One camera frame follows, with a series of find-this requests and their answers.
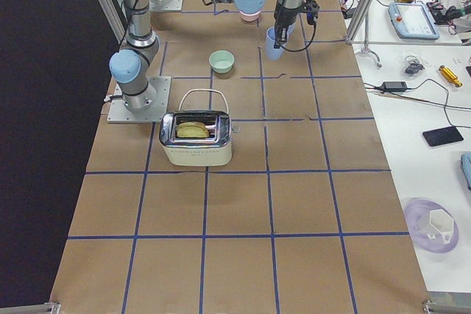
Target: pink bowl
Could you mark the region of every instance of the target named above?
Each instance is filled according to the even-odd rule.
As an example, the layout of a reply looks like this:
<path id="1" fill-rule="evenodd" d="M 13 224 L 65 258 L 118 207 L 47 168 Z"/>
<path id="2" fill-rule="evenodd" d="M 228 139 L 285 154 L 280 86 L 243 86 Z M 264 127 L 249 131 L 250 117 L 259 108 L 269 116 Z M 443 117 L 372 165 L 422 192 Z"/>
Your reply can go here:
<path id="1" fill-rule="evenodd" d="M 255 14 L 246 14 L 246 13 L 243 13 L 242 11 L 239 11 L 239 12 L 241 14 L 242 20 L 247 21 L 247 22 L 252 22 L 252 21 L 257 20 L 258 16 L 260 15 L 260 11 L 257 11 Z"/>

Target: toaster handle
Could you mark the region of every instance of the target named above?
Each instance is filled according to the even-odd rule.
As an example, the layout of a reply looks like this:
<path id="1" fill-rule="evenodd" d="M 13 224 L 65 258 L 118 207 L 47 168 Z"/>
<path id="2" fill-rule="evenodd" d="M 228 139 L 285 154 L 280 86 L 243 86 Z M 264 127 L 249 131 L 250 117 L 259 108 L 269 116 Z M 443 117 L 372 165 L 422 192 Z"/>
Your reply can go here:
<path id="1" fill-rule="evenodd" d="M 189 90 L 187 93 L 185 93 L 182 100 L 180 101 L 178 110 L 182 110 L 183 102 L 185 101 L 185 99 L 188 97 L 190 93 L 195 92 L 195 91 L 208 91 L 208 92 L 218 93 L 219 95 L 221 95 L 222 99 L 224 100 L 224 104 L 226 105 L 226 113 L 229 115 L 229 106 L 227 105 L 227 101 L 226 101 L 226 98 L 224 97 L 224 94 L 221 91 L 213 90 L 212 88 L 194 88 L 193 90 Z"/>

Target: smartphone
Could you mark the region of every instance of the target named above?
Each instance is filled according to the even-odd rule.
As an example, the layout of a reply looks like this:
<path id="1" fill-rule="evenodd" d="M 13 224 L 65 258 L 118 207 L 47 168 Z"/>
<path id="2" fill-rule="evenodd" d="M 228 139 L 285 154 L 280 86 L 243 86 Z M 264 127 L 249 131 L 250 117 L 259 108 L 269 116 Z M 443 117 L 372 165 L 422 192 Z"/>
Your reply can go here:
<path id="1" fill-rule="evenodd" d="M 446 128 L 429 130 L 427 132 L 423 132 L 422 135 L 430 147 L 463 141 L 463 137 L 456 126 L 447 126 Z"/>

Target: purple plate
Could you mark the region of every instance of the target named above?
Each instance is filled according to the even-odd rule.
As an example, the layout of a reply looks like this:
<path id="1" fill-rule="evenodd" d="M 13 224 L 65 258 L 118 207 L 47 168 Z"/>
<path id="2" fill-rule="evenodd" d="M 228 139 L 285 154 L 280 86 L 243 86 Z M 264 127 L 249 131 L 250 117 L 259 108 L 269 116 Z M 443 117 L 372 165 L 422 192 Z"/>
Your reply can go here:
<path id="1" fill-rule="evenodd" d="M 439 241 L 431 240 L 426 234 L 421 233 L 417 227 L 417 222 L 421 219 L 424 214 L 431 210 L 444 210 L 448 215 L 450 213 L 443 207 L 438 205 L 436 202 L 417 199 L 410 202 L 404 209 L 404 216 L 406 217 L 407 227 L 409 228 L 409 234 L 411 235 L 412 241 L 420 246 L 421 248 L 431 251 L 433 253 L 446 253 L 453 250 L 458 243 L 459 231 L 458 225 L 454 224 L 453 236 L 448 244 L 440 243 Z"/>

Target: white toaster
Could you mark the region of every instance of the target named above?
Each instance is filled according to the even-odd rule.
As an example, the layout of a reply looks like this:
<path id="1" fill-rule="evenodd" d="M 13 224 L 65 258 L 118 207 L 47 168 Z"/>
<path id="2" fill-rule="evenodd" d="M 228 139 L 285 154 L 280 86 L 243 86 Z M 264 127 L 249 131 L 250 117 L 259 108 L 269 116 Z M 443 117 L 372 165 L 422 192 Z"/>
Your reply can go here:
<path id="1" fill-rule="evenodd" d="M 218 110 L 181 110 L 186 97 L 195 91 L 218 93 L 226 104 L 226 112 Z M 209 131 L 208 138 L 179 138 L 177 127 L 188 121 L 202 122 Z M 232 127 L 229 107 L 222 92 L 212 89 L 189 90 L 182 98 L 178 111 L 166 113 L 160 123 L 159 140 L 174 165 L 225 165 L 232 158 Z"/>

